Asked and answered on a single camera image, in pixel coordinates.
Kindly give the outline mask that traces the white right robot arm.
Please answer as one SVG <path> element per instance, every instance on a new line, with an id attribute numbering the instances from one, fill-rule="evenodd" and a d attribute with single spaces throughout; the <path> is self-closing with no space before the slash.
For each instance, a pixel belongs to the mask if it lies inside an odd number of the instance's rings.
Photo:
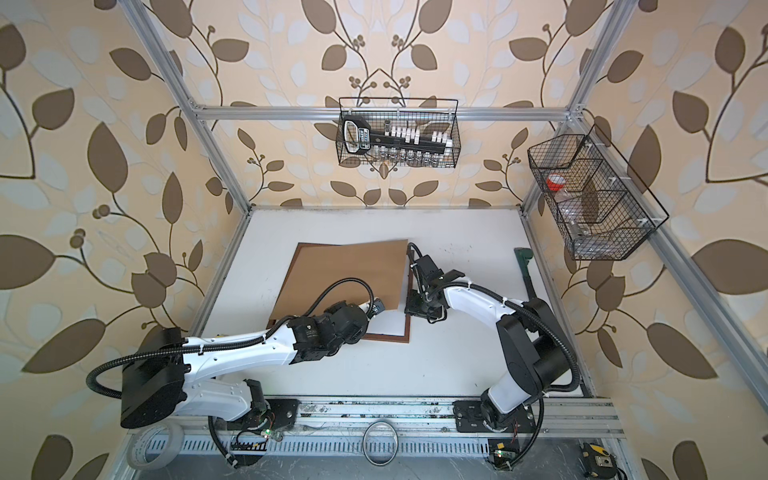
<path id="1" fill-rule="evenodd" d="M 573 345 L 544 300 L 510 300 L 458 270 L 443 271 L 413 244 L 408 263 L 415 280 L 406 301 L 408 315 L 438 323 L 456 310 L 498 334 L 506 372 L 480 396 L 486 428 L 504 431 L 513 425 L 515 414 L 547 393 L 580 388 L 582 375 Z"/>

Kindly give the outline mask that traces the brown cardboard backing board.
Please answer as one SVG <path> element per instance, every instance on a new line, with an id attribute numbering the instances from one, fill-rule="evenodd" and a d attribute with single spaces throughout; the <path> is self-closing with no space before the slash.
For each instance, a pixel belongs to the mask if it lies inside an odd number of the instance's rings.
<path id="1" fill-rule="evenodd" d="M 350 281 L 334 288 L 315 313 L 339 301 L 363 304 L 373 294 L 387 310 L 400 304 L 406 280 L 405 240 L 391 240 L 349 245 L 301 243 L 296 247 L 269 320 L 300 315 L 313 307 L 314 301 L 331 284 Z M 353 282 L 358 278 L 364 285 Z"/>

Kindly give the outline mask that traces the mountain landscape photo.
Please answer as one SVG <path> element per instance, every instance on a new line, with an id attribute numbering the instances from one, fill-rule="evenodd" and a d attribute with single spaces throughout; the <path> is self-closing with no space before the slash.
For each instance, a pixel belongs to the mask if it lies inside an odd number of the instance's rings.
<path id="1" fill-rule="evenodd" d="M 368 335 L 405 337 L 408 331 L 408 317 L 398 310 L 385 310 L 375 315 L 369 322 Z"/>

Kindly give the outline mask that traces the brown wooden picture frame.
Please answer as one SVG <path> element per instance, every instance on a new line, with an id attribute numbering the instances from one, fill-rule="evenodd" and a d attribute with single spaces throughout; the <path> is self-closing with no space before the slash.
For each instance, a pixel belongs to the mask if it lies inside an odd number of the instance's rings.
<path id="1" fill-rule="evenodd" d="M 405 280 L 405 283 L 404 283 L 404 286 L 403 286 L 403 290 L 402 290 L 402 298 L 401 298 L 399 306 L 395 310 L 404 312 L 406 294 L 407 294 L 407 291 L 409 290 L 409 288 L 411 286 L 412 286 L 412 277 L 411 277 L 411 274 L 410 274 L 410 270 L 408 268 L 408 259 L 407 259 L 407 262 L 406 262 L 406 280 Z M 364 338 L 366 340 L 371 340 L 371 341 L 383 341 L 383 342 L 394 342 L 394 343 L 408 343 L 409 340 L 410 340 L 410 317 L 408 315 L 406 315 L 406 316 L 408 317 L 408 331 L 407 331 L 407 334 L 406 334 L 405 337 L 388 337 L 388 336 L 384 336 L 384 335 L 368 335 L 366 333 L 364 335 Z M 271 327 L 275 323 L 276 323 L 276 321 L 272 322 L 272 321 L 268 320 L 267 325 L 269 327 Z"/>

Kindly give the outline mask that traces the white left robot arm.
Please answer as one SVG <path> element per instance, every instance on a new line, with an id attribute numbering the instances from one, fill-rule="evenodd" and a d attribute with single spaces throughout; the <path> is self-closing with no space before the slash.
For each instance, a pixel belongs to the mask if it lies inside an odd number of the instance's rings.
<path id="1" fill-rule="evenodd" d="M 184 337 L 164 329 L 125 357 L 94 368 L 87 387 L 121 403 L 126 429 L 150 426 L 171 416 L 218 417 L 228 422 L 266 409 L 253 379 L 224 376 L 257 367 L 319 361 L 356 344 L 384 305 L 337 302 L 316 316 L 289 316 L 270 330 L 216 338 Z"/>

